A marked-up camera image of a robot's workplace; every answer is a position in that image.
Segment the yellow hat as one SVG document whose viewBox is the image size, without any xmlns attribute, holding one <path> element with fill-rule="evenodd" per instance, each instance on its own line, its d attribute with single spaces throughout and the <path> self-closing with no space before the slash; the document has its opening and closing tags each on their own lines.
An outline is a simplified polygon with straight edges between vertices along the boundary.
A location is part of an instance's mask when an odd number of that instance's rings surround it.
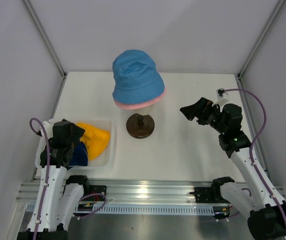
<svg viewBox="0 0 286 240">
<path fill-rule="evenodd" d="M 110 132 L 83 122 L 76 123 L 76 125 L 85 130 L 80 141 L 86 147 L 88 160 L 96 159 L 107 148 L 111 137 Z"/>
</svg>

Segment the pink bucket hat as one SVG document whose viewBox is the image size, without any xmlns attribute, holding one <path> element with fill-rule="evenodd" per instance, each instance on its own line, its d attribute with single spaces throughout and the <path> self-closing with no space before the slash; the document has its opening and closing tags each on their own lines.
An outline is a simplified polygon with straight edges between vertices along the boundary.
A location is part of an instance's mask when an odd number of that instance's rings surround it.
<svg viewBox="0 0 286 240">
<path fill-rule="evenodd" d="M 123 110 L 142 109 L 142 108 L 149 107 L 149 106 L 159 102 L 166 95 L 166 91 L 167 91 L 167 89 L 165 87 L 163 93 L 160 96 L 158 96 L 152 100 L 142 102 L 142 103 L 124 104 L 124 103 L 120 103 L 116 100 L 114 100 L 114 103 L 116 104 L 117 107 L 119 107 L 120 109 L 123 109 Z"/>
</svg>

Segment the light blue bucket hat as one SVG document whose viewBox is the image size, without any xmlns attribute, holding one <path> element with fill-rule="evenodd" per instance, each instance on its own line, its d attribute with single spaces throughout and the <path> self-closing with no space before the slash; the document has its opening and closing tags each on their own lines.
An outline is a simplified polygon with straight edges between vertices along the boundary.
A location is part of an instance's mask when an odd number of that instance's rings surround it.
<svg viewBox="0 0 286 240">
<path fill-rule="evenodd" d="M 115 82 L 113 99 L 125 105 L 154 101 L 165 93 L 165 84 L 154 60 L 144 51 L 130 49 L 112 64 Z"/>
</svg>

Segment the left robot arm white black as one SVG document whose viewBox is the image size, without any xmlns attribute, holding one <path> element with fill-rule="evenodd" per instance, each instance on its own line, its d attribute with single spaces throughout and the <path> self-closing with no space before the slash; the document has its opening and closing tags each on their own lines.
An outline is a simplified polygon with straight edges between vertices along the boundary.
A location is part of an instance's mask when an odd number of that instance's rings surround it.
<svg viewBox="0 0 286 240">
<path fill-rule="evenodd" d="M 91 194 L 87 176 L 65 177 L 85 130 L 65 119 L 43 122 L 40 127 L 38 135 L 45 141 L 45 147 L 39 154 L 41 180 L 36 206 L 26 230 L 20 231 L 17 239 L 66 240 L 78 202 Z"/>
</svg>

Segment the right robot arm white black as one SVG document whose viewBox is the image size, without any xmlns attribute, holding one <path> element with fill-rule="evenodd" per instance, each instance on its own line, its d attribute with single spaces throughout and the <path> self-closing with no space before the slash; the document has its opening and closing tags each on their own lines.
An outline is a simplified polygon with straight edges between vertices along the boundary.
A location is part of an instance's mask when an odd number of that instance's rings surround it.
<svg viewBox="0 0 286 240">
<path fill-rule="evenodd" d="M 221 107 L 202 97 L 195 104 L 180 108 L 190 121 L 209 125 L 219 133 L 221 149 L 242 174 L 248 192 L 231 177 L 213 180 L 211 198 L 230 202 L 247 220 L 249 231 L 256 240 L 286 238 L 286 200 L 278 192 L 259 161 L 252 143 L 242 131 L 242 108 L 228 103 Z"/>
</svg>

